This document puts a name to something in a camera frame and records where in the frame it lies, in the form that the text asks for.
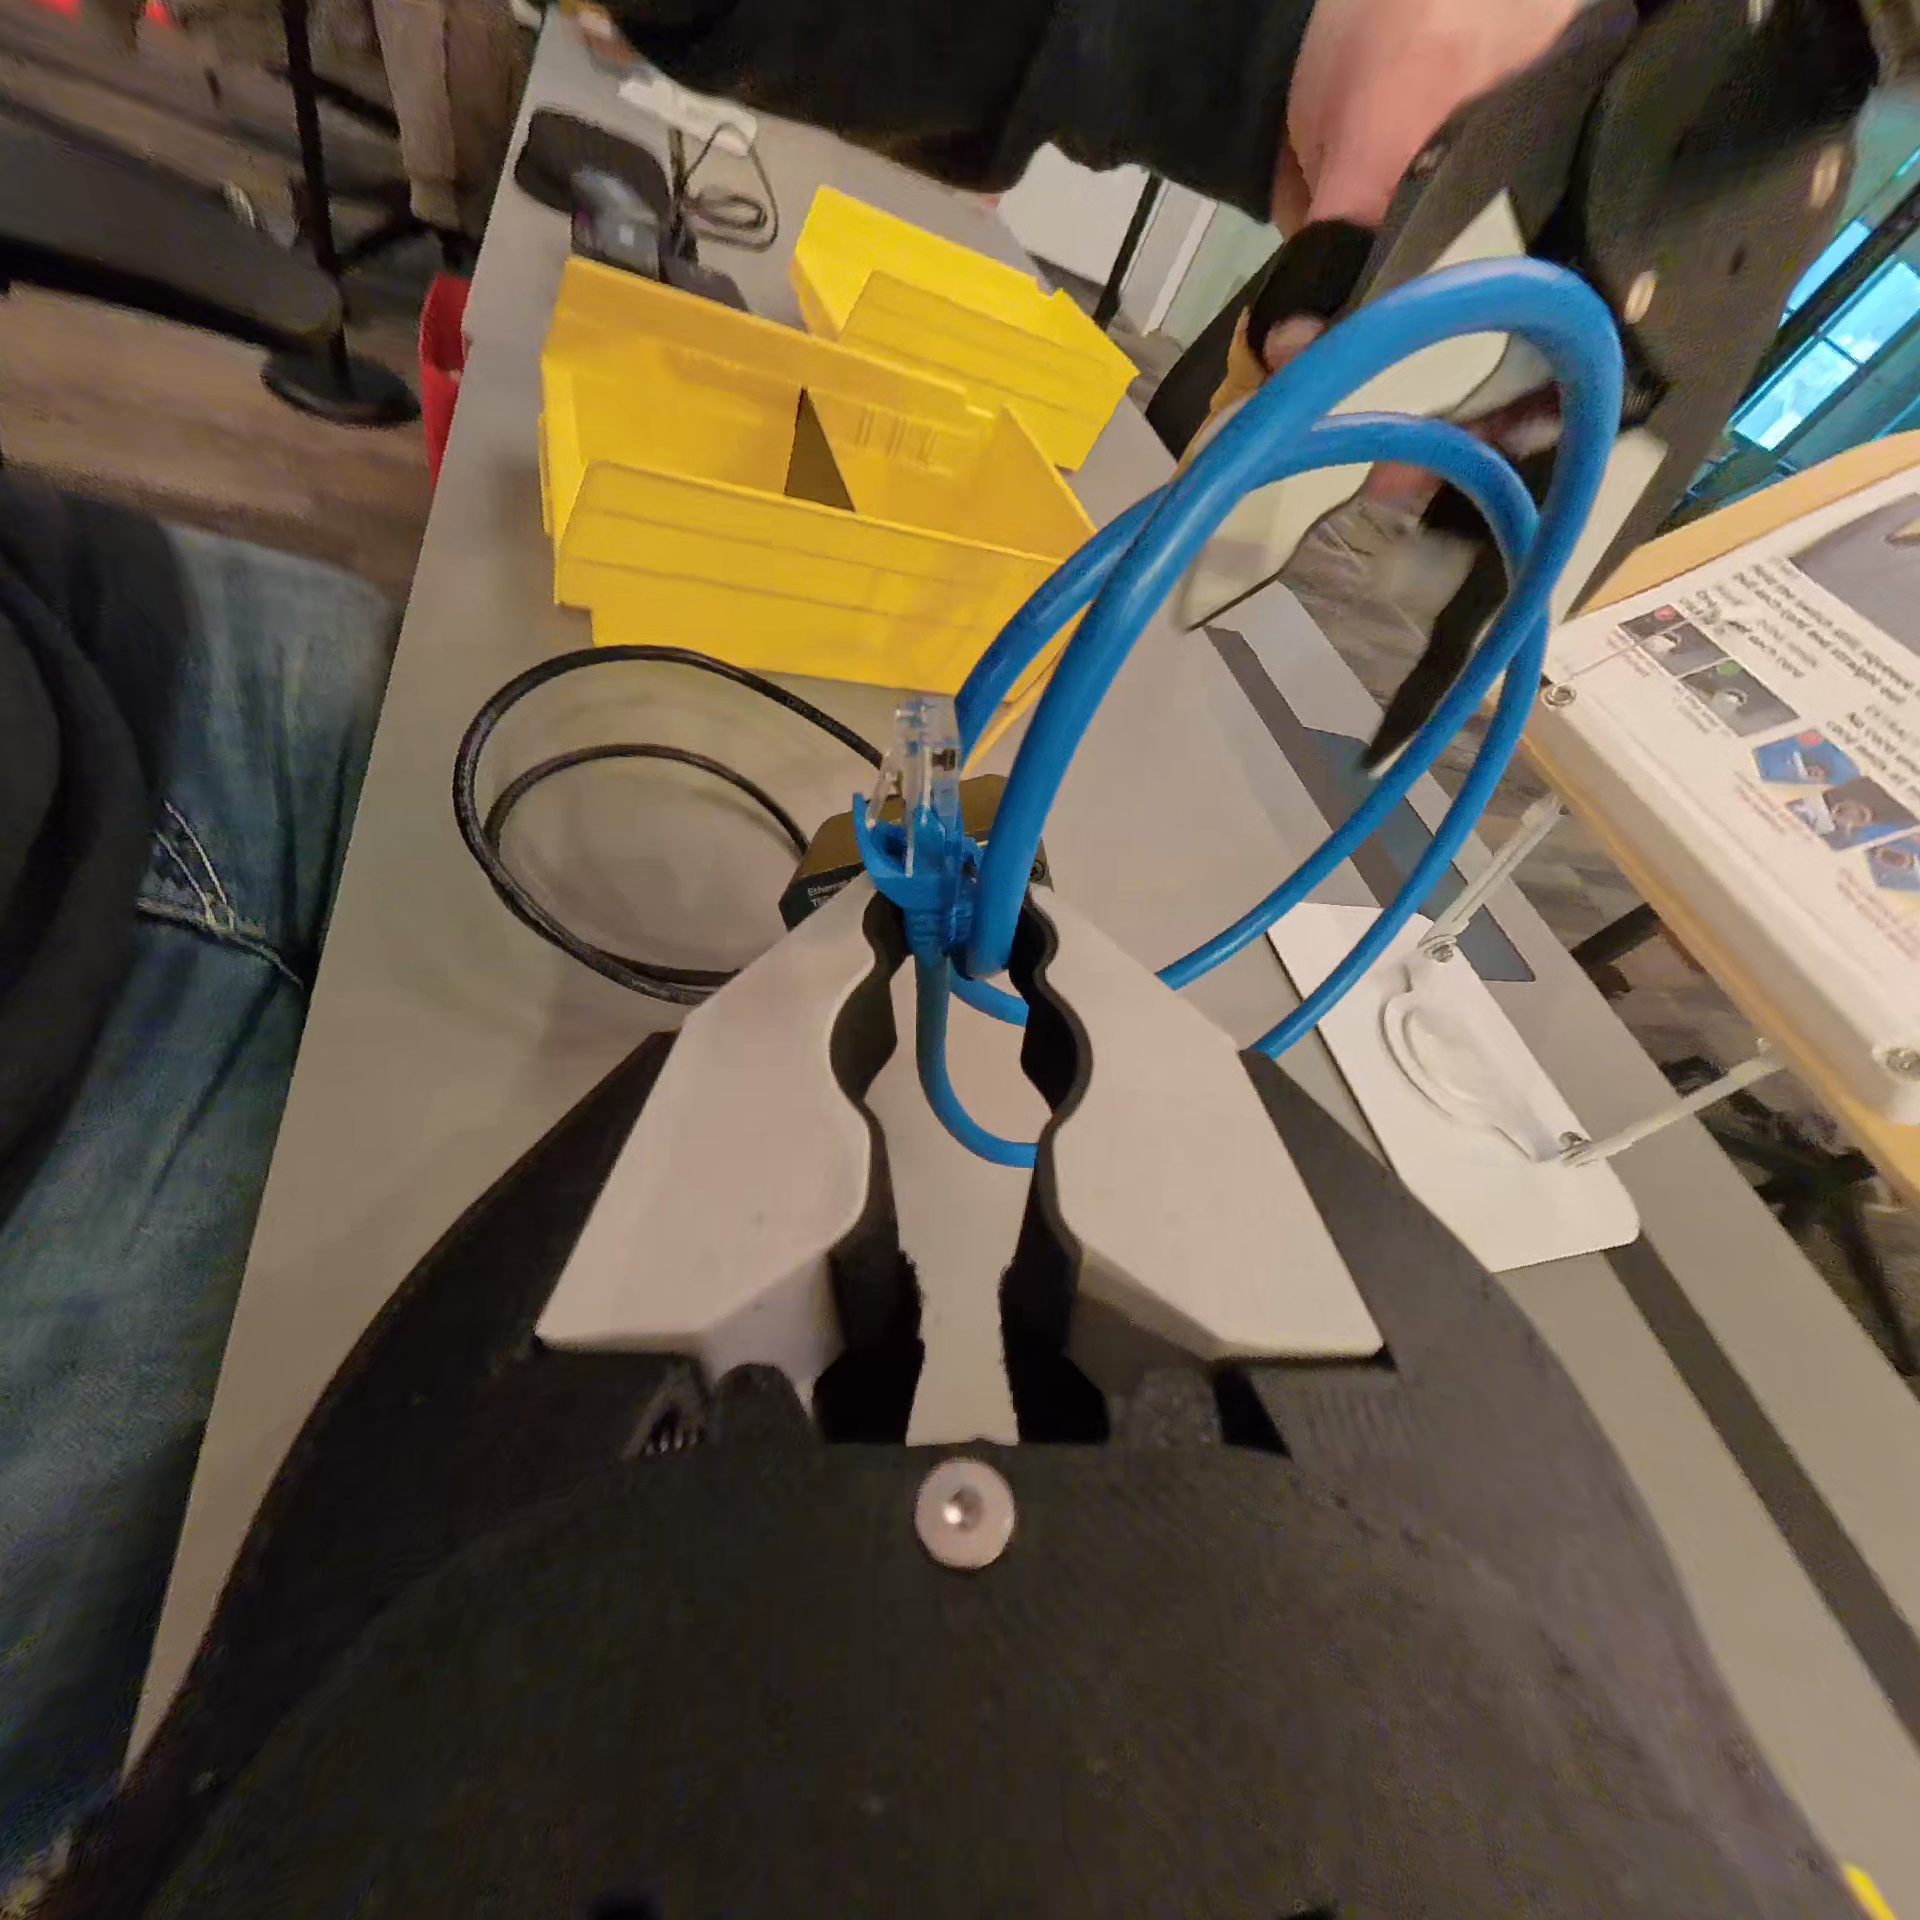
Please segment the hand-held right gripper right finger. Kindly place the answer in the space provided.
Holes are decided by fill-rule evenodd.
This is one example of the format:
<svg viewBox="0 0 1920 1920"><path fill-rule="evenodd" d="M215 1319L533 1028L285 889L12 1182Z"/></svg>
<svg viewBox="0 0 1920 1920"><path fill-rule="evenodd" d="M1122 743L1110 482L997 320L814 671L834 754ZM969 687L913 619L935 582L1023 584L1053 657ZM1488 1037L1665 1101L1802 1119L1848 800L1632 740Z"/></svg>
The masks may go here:
<svg viewBox="0 0 1920 1920"><path fill-rule="evenodd" d="M1030 1005L1019 1071L1048 1111L1009 1350L1084 1371L1379 1358L1234 1039L1053 892L1030 892L1009 979Z"/></svg>

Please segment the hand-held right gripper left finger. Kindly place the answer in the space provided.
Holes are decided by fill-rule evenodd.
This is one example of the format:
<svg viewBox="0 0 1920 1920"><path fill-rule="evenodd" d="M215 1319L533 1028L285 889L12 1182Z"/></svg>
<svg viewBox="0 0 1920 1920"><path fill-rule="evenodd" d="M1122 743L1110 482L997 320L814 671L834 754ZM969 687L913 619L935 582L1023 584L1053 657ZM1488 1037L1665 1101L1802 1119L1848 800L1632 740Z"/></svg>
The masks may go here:
<svg viewBox="0 0 1920 1920"><path fill-rule="evenodd" d="M662 1069L538 1317L553 1350L679 1355L814 1394L909 1336L909 1257L869 1108L904 937L869 882L666 1037Z"/></svg>

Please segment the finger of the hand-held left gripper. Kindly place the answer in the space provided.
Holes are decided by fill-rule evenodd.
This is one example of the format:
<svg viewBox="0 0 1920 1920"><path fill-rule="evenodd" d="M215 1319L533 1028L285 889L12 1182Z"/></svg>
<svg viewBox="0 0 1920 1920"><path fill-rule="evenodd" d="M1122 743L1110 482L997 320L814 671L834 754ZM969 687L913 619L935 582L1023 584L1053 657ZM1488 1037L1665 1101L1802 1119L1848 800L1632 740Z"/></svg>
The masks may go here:
<svg viewBox="0 0 1920 1920"><path fill-rule="evenodd" d="M1358 760L1379 780L1437 715L1483 628L1501 616L1509 562L1482 505L1457 487L1437 487L1417 522L1395 532L1376 562L1370 587L1422 636Z"/></svg>
<svg viewBox="0 0 1920 1920"><path fill-rule="evenodd" d="M1324 417L1415 417L1449 422L1478 436L1501 442L1521 431L1517 451L1544 447L1522 426L1533 400L1552 394L1548 358L1517 339L1457 339L1417 349L1382 375L1354 382ZM1221 532L1191 562L1186 582L1186 628L1205 628L1283 577L1309 531L1350 497L1426 514L1447 540L1483 532L1474 504L1454 505L1447 482L1415 474L1409 456L1347 456L1331 468L1309 468L1263 490L1249 490Z"/></svg>

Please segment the black ethernet splitter box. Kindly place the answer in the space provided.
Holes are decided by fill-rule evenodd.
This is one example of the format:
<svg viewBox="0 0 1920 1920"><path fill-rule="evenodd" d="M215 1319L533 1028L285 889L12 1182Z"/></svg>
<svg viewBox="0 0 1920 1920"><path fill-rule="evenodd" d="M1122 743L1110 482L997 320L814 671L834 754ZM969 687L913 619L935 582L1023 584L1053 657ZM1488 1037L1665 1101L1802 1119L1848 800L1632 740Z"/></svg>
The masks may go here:
<svg viewBox="0 0 1920 1920"><path fill-rule="evenodd" d="M957 783L957 812L965 836L987 850L1005 800L1005 774L975 774ZM830 813L807 843L796 875L778 892L778 918L786 930L803 928L825 899L834 899L852 875L862 875L862 852L852 834L852 805Z"/></svg>

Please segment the small yellow bin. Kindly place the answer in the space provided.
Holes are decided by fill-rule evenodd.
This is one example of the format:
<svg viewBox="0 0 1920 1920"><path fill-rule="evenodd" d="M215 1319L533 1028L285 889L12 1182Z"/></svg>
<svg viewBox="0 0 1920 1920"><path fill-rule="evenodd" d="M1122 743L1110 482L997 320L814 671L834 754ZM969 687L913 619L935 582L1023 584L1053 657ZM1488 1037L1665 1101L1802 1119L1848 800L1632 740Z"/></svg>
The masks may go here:
<svg viewBox="0 0 1920 1920"><path fill-rule="evenodd" d="M1134 362L1066 291L819 188L791 283L814 339L964 387L1023 422L1058 470L1080 470L1134 382Z"/></svg>

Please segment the yellow bin with black divider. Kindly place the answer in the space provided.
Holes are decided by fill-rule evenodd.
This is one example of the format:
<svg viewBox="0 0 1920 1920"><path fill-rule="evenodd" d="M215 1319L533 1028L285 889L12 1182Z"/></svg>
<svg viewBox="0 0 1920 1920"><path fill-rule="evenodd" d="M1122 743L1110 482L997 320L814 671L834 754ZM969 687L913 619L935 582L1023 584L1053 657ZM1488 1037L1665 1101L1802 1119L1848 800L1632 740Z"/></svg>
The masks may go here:
<svg viewBox="0 0 1920 1920"><path fill-rule="evenodd" d="M935 693L1095 532L1019 417L585 256L543 342L543 522L603 647Z"/></svg>

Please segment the person's left hand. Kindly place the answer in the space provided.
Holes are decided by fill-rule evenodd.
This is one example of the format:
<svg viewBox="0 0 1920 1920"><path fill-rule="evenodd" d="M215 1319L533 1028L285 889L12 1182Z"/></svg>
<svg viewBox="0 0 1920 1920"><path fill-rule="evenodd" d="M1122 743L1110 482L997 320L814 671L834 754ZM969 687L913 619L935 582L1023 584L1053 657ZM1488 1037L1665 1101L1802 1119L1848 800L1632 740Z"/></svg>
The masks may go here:
<svg viewBox="0 0 1920 1920"><path fill-rule="evenodd" d="M1286 98L1271 223L1376 225L1467 100L1539 64L1580 4L1313 4Z"/></svg>

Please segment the white document stand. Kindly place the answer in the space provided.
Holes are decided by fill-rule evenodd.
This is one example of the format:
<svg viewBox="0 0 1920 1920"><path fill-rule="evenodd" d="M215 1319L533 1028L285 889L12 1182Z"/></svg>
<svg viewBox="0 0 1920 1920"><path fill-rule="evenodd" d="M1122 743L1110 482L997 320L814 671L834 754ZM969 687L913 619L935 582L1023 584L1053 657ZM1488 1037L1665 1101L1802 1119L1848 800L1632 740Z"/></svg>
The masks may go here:
<svg viewBox="0 0 1920 1920"><path fill-rule="evenodd" d="M1758 1049L1607 1139L1580 1131L1466 960L1467 922L1558 821L1556 796L1532 804L1483 874L1437 918L1415 914L1317 1028L1387 1166L1493 1275L1632 1244L1641 1213L1614 1161L1783 1069Z"/></svg>

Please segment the instruction sheet on board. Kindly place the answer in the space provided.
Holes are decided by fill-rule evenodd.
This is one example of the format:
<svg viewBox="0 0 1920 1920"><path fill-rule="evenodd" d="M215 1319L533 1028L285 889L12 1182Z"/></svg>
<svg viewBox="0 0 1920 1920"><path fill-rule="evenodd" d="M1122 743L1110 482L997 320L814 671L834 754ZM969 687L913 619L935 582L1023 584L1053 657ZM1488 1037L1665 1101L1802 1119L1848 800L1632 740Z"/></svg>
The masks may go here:
<svg viewBox="0 0 1920 1920"><path fill-rule="evenodd" d="M1916 431L1644 547L1556 632L1522 754L1916 1195Z"/></svg>

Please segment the person's legs in jeans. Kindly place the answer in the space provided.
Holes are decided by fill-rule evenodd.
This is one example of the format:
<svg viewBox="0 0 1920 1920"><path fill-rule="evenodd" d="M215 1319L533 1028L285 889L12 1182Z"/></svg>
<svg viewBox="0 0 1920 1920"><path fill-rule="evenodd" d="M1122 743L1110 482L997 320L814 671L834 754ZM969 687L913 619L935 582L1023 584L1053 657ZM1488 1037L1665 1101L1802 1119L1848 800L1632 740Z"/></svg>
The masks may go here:
<svg viewBox="0 0 1920 1920"><path fill-rule="evenodd" d="M129 1753L396 649L368 582L160 527L195 636L134 965L4 1213L4 1908Z"/></svg>

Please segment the person's dark jacket torso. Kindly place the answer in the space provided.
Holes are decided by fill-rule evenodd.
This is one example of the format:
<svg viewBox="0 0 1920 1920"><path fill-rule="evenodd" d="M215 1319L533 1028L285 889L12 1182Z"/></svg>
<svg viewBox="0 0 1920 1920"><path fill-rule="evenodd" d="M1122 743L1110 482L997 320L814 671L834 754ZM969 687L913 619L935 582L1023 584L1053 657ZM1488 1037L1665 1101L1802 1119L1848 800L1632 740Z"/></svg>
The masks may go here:
<svg viewBox="0 0 1920 1920"><path fill-rule="evenodd" d="M157 519L4 470L4 1213L134 965L192 636Z"/></svg>

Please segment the red bin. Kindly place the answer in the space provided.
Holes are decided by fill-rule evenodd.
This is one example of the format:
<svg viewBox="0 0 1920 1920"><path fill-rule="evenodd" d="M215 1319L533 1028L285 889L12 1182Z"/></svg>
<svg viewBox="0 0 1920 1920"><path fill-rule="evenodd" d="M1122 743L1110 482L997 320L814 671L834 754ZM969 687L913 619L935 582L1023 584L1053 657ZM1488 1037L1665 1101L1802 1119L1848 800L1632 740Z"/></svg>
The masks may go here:
<svg viewBox="0 0 1920 1920"><path fill-rule="evenodd" d="M437 274L421 299L418 375L421 375L421 444L434 487L439 482L443 444L466 365L466 291L459 274Z"/></svg>

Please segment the black floor stand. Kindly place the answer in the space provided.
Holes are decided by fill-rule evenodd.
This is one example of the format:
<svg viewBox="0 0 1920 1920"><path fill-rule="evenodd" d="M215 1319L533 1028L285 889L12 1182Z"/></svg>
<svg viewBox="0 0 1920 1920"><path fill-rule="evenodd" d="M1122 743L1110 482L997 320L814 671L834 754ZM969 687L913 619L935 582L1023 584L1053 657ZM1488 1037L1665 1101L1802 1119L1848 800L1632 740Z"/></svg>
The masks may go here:
<svg viewBox="0 0 1920 1920"><path fill-rule="evenodd" d="M320 116L320 73L311 64L309 4L278 4L285 38L285 83L291 92L291 121L300 135L300 191L291 213L311 266L327 278L335 291L335 323L324 347L278 349L270 356L263 377L266 390L327 426L352 427L395 427L421 422L421 400L400 375L353 356L348 339L348 291L342 256L330 223L330 178Z"/></svg>

